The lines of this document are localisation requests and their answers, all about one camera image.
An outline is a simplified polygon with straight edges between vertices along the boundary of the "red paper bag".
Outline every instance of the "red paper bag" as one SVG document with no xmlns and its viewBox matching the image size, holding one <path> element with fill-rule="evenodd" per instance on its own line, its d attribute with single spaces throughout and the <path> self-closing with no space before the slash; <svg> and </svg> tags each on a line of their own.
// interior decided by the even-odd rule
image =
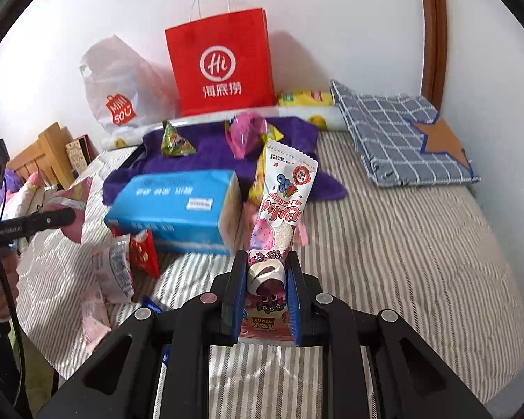
<svg viewBox="0 0 524 419">
<path fill-rule="evenodd" d="M 165 30 L 185 116 L 275 104 L 266 12 L 230 12 Z"/>
</svg>

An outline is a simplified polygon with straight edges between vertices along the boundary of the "purple towel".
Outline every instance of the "purple towel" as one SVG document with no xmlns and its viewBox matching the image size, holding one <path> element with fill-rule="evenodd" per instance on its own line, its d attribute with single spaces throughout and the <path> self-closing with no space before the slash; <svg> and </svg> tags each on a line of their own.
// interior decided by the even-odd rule
<svg viewBox="0 0 524 419">
<path fill-rule="evenodd" d="M 315 151 L 319 129 L 315 125 L 296 117 L 268 118 L 268 122 L 275 125 L 285 135 L 281 143 L 317 159 Z M 120 168 L 107 176 L 103 184 L 103 203 L 112 205 L 118 193 L 136 175 L 211 169 L 235 170 L 241 194 L 245 200 L 254 182 L 256 162 L 262 147 L 251 152 L 242 160 L 235 159 L 225 140 L 223 122 L 184 126 L 179 127 L 178 131 L 196 148 L 196 154 L 185 157 L 165 157 L 161 153 L 163 131 L 157 130 L 146 134 L 144 136 L 145 153 L 130 168 Z M 339 200 L 347 194 L 345 187 L 319 169 L 308 199 L 313 201 Z"/>
</svg>

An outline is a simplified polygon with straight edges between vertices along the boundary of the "silver bolt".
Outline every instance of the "silver bolt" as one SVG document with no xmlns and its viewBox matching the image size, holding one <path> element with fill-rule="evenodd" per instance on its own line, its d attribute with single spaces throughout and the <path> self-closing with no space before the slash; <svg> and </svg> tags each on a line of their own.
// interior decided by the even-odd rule
<svg viewBox="0 0 524 419">
<path fill-rule="evenodd" d="M 137 311 L 134 312 L 136 319 L 148 319 L 151 317 L 151 310 L 147 307 L 140 307 Z"/>
<path fill-rule="evenodd" d="M 213 304 L 215 301 L 217 301 L 217 295 L 215 293 L 208 292 L 200 296 L 200 302 L 202 304 Z"/>
<path fill-rule="evenodd" d="M 390 309 L 383 310 L 380 316 L 384 321 L 389 321 L 390 323 L 394 323 L 398 319 L 398 314 Z"/>
<path fill-rule="evenodd" d="M 328 293 L 318 293 L 316 295 L 316 302 L 319 304 L 330 304 L 333 299 L 332 295 Z"/>
</svg>

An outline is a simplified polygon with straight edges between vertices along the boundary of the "yellow package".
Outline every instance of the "yellow package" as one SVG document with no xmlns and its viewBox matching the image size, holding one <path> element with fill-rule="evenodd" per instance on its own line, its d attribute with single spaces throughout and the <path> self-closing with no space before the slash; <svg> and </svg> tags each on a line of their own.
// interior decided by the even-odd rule
<svg viewBox="0 0 524 419">
<path fill-rule="evenodd" d="M 266 143 L 268 140 L 275 140 L 279 142 L 284 135 L 277 130 L 274 125 L 268 125 L 268 131 L 265 134 L 262 134 L 262 141 L 264 147 L 262 152 L 258 157 L 258 162 L 256 163 L 256 176 L 254 177 L 253 185 L 249 189 L 248 201 L 253 205 L 260 206 L 262 203 L 262 196 L 264 195 L 264 175 L 266 174 L 265 165 L 266 165 Z"/>
<path fill-rule="evenodd" d="M 281 93 L 278 96 L 278 106 L 315 105 L 329 106 L 334 104 L 332 93 L 329 91 L 293 91 Z"/>
</svg>

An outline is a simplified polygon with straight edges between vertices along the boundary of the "hand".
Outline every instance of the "hand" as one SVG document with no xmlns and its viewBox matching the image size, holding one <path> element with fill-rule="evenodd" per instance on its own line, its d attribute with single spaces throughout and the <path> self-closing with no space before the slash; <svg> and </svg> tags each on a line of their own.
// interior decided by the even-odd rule
<svg viewBox="0 0 524 419">
<path fill-rule="evenodd" d="M 12 297 L 15 301 L 17 296 L 20 294 L 19 290 L 17 289 L 17 283 L 20 281 L 20 276 L 17 273 L 17 253 L 10 253 L 6 258 L 2 259 L 2 264 L 4 265 L 4 270 L 6 271 L 6 276 L 8 277 L 8 283 L 10 284 L 10 288 L 12 290 Z M 8 319 L 9 317 L 10 310 L 8 309 L 6 295 L 4 294 L 2 284 L 0 283 L 0 319 Z"/>
</svg>

